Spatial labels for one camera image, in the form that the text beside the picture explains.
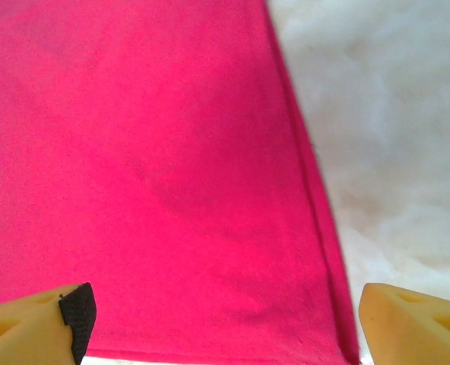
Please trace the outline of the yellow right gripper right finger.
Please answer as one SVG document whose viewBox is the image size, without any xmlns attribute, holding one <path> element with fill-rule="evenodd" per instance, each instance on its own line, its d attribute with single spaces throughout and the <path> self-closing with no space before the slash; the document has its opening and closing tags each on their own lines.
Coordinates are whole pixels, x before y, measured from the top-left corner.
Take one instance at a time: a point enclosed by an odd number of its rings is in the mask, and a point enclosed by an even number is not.
<svg viewBox="0 0 450 365">
<path fill-rule="evenodd" d="M 450 300 L 369 283 L 359 317 L 375 364 L 450 364 Z"/>
</svg>

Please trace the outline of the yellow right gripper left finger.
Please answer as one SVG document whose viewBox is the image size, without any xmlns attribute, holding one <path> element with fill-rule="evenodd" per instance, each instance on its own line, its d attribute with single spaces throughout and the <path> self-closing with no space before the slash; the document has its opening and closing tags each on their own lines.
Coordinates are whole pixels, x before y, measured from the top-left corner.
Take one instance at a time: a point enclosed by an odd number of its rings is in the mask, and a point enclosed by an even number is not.
<svg viewBox="0 0 450 365">
<path fill-rule="evenodd" d="M 88 282 L 0 303 L 0 365 L 80 364 L 96 318 Z"/>
</svg>

